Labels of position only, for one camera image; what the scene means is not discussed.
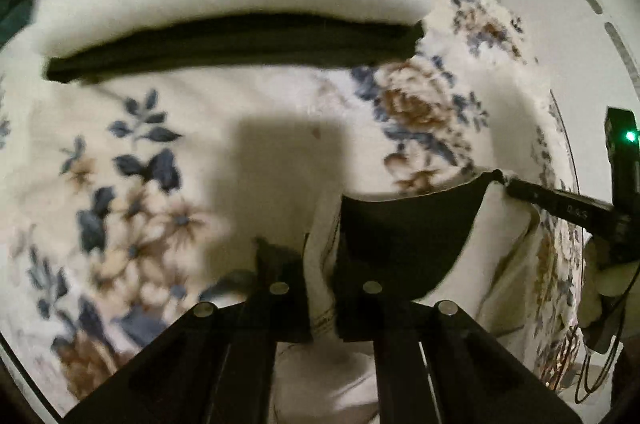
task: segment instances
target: folded dark cloth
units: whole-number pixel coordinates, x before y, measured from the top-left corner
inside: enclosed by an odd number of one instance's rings
[[[296,14],[249,14],[138,32],[49,61],[47,78],[69,82],[194,66],[301,64],[344,68],[404,60],[423,36],[414,26],[350,23]]]

